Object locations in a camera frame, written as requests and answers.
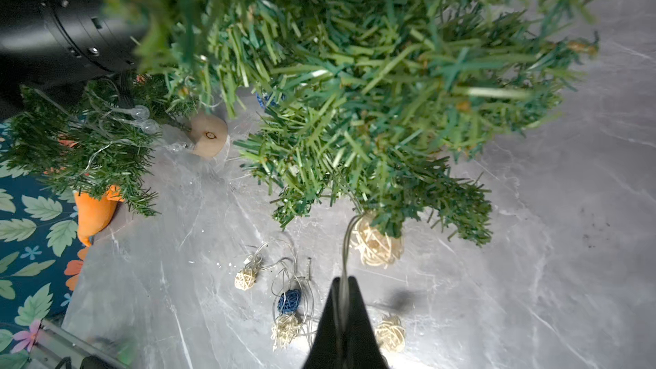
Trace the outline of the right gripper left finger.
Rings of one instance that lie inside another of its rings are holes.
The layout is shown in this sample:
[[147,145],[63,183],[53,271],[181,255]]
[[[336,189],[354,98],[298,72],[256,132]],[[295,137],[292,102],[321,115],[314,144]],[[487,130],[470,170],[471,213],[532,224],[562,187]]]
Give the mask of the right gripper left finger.
[[324,306],[313,346],[303,369],[338,369],[343,367],[343,333],[339,322],[341,278],[334,278]]

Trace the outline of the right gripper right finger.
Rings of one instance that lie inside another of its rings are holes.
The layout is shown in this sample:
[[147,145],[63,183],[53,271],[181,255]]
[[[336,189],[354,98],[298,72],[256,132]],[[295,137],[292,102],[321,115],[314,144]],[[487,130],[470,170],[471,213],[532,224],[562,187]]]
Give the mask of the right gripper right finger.
[[388,368],[355,277],[342,285],[342,368]]

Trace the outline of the green christmas tree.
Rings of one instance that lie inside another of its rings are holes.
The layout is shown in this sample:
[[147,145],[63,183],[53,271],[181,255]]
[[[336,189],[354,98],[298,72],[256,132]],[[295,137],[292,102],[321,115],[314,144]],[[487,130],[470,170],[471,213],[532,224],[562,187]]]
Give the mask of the green christmas tree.
[[498,135],[540,126],[596,39],[562,30],[594,0],[106,0],[147,31],[138,66],[178,104],[266,101],[239,142],[280,225],[346,197],[389,237],[406,220],[488,244],[485,189],[451,174]]
[[145,187],[164,126],[186,127],[196,99],[164,75],[129,75],[133,107],[119,105],[121,88],[108,79],[88,82],[75,104],[22,87],[24,111],[10,118],[7,169],[31,174],[56,193],[100,198],[114,191],[140,215],[156,215],[155,191]]

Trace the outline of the clear bulb string light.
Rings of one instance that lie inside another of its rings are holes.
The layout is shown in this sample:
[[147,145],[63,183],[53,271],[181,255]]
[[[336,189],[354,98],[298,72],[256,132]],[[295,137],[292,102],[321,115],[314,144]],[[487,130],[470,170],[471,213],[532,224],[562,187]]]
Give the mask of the clear bulb string light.
[[75,179],[106,184],[140,179],[148,171],[153,150],[165,126],[188,130],[197,112],[196,99],[167,76],[137,75],[125,81],[89,82],[69,110],[67,169]]

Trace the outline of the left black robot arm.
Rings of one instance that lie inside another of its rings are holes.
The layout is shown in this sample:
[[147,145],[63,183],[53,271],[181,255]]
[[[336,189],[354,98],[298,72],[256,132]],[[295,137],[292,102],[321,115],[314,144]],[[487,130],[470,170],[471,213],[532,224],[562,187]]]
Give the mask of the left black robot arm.
[[104,0],[1,0],[1,118],[25,110],[22,86],[75,106],[88,81],[109,80],[119,106],[131,109],[127,73],[143,22],[106,15]]

